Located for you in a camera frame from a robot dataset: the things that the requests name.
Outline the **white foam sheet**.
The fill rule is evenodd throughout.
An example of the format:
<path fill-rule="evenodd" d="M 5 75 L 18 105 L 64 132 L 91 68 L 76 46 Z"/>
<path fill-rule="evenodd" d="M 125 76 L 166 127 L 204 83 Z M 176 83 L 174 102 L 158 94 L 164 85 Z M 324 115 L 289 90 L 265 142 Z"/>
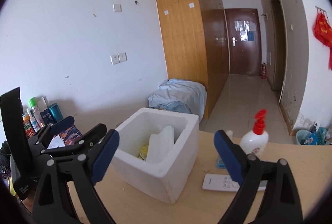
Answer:
<path fill-rule="evenodd" d="M 173 148 L 174 143 L 175 131 L 171 125 L 166 126 L 158 134 L 151 134 L 146 162 L 150 164 L 161 163 Z"/>

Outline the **white paper leaflet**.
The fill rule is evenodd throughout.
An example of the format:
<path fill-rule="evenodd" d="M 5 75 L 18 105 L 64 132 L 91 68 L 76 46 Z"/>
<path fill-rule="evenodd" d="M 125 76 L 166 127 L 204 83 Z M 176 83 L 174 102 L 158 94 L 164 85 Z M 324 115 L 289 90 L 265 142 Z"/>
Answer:
<path fill-rule="evenodd" d="M 64 147 L 65 143 L 61 136 L 56 135 L 50 142 L 47 149 L 55 149 L 55 148 L 61 148 Z"/>

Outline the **colourful patterned mat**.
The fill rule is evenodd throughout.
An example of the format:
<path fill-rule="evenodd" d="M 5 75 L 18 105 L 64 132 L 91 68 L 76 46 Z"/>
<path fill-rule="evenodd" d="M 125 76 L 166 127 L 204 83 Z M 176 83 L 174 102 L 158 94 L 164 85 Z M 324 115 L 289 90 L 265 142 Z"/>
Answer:
<path fill-rule="evenodd" d="M 75 140 L 81 138 L 83 135 L 75 125 L 60 132 L 58 136 L 63 140 L 65 146 L 73 145 Z"/>

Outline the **teal metal can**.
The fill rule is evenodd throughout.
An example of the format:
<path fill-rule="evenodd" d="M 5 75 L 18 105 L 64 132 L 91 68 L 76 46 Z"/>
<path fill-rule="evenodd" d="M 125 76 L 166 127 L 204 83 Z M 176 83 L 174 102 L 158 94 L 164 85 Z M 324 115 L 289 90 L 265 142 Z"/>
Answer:
<path fill-rule="evenodd" d="M 51 114 L 51 116 L 53 117 L 55 122 L 60 122 L 61 120 L 63 120 L 63 115 L 60 111 L 60 108 L 58 106 L 57 103 L 53 103 L 48 107 L 48 110 Z"/>

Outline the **orange cap bottle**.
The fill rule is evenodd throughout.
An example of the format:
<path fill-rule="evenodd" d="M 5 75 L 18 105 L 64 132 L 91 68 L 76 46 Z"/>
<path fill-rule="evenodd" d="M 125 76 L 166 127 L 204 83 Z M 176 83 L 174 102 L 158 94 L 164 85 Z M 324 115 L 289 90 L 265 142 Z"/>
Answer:
<path fill-rule="evenodd" d="M 30 117 L 27 113 L 24 113 L 22 116 L 22 119 L 23 119 L 23 123 L 24 123 L 24 130 L 25 130 L 26 136 L 27 136 L 27 138 L 31 138 L 35 134 L 35 132 L 34 132 L 33 127 L 30 124 Z"/>

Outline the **green cap spray bottle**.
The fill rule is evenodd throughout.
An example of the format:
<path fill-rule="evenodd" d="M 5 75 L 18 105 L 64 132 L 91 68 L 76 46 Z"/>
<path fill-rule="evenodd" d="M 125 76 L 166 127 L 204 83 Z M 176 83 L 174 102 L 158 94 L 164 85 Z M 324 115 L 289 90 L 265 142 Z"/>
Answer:
<path fill-rule="evenodd" d="M 42 118 L 42 116 L 40 114 L 40 110 L 39 110 L 39 108 L 37 106 L 36 100 L 34 98 L 31 98 L 29 100 L 29 104 L 30 104 L 30 108 L 32 110 L 32 113 L 33 113 L 34 118 L 36 119 L 38 125 L 40 127 L 44 127 L 45 123 L 44 123 L 43 118 Z"/>

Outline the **white lotion pump bottle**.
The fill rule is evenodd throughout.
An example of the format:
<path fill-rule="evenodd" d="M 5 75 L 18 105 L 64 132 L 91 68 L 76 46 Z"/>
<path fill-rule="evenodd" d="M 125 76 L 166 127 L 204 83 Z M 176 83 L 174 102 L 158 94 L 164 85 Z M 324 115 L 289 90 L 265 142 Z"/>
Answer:
<path fill-rule="evenodd" d="M 267 114 L 266 109 L 261 109 L 255 116 L 255 123 L 253 129 L 246 133 L 241 141 L 240 147 L 245 154 L 254 154 L 261 158 L 263 151 L 269 141 L 269 135 L 265 131 L 265 117 Z"/>

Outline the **white remote control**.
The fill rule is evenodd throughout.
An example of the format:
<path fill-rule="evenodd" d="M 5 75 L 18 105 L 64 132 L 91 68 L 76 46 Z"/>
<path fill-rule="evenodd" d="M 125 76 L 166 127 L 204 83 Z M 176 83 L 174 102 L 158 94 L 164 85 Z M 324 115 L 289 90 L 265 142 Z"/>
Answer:
<path fill-rule="evenodd" d="M 237 192 L 240 185 L 233 181 L 229 175 L 207 173 L 204 177 L 202 188 L 210 191 Z"/>

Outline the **white styrofoam box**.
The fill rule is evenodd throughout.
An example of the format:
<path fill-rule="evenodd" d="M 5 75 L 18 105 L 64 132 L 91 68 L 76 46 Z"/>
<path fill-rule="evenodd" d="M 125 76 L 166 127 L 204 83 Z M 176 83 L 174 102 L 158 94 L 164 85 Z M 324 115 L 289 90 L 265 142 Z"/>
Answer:
<path fill-rule="evenodd" d="M 141 108 L 116 130 L 116 172 L 141 192 L 174 204 L 198 153 L 198 115 Z"/>

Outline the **red fire extinguisher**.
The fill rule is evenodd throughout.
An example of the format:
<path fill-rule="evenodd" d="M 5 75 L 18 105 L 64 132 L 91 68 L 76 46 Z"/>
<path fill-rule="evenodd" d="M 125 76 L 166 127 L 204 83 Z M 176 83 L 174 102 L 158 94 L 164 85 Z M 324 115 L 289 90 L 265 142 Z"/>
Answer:
<path fill-rule="evenodd" d="M 262 64 L 262 69 L 261 69 L 261 78 L 265 80 L 267 77 L 267 64 L 263 63 Z"/>

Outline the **wooden wardrobe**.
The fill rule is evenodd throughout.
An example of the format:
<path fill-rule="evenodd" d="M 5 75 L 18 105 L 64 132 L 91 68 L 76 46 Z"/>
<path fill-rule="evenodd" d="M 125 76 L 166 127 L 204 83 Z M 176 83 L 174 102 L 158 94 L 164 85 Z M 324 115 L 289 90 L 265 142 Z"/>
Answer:
<path fill-rule="evenodd" d="M 208 119 L 229 75 L 222 0 L 156 0 L 167 74 L 199 82 Z"/>

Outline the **red hanging cloth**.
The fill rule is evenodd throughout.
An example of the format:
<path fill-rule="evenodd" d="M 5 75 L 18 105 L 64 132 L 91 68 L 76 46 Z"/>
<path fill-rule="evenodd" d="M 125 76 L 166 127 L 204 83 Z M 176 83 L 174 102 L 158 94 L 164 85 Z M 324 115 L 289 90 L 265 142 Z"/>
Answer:
<path fill-rule="evenodd" d="M 318 13 L 314 25 L 314 36 L 330 50 L 329 69 L 332 69 L 332 28 L 323 13 Z"/>

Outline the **dark brown entrance door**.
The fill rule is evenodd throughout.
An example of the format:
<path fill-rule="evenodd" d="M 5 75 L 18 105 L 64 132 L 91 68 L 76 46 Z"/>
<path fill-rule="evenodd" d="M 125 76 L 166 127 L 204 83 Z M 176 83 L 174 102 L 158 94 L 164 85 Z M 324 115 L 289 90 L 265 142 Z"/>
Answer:
<path fill-rule="evenodd" d="M 258 10 L 227 8 L 225 14 L 230 73 L 259 76 L 262 64 L 262 44 Z"/>

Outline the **white double wall socket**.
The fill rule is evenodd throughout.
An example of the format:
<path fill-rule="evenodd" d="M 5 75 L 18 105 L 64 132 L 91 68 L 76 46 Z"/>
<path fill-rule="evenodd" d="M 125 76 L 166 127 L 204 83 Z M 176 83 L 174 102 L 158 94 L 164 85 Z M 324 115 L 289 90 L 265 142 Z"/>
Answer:
<path fill-rule="evenodd" d="M 127 61 L 127 54 L 124 53 L 120 53 L 120 54 L 114 54 L 110 56 L 110 60 L 111 60 L 111 64 L 112 65 L 116 65 L 122 62 L 126 62 Z"/>

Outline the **white wall switch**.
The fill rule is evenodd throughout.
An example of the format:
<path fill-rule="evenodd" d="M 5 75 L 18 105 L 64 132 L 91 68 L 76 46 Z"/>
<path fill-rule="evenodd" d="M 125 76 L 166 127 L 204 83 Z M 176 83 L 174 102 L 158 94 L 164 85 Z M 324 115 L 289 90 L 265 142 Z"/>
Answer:
<path fill-rule="evenodd" d="M 113 11 L 114 12 L 121 12 L 122 11 L 122 7 L 120 4 L 113 4 Z"/>

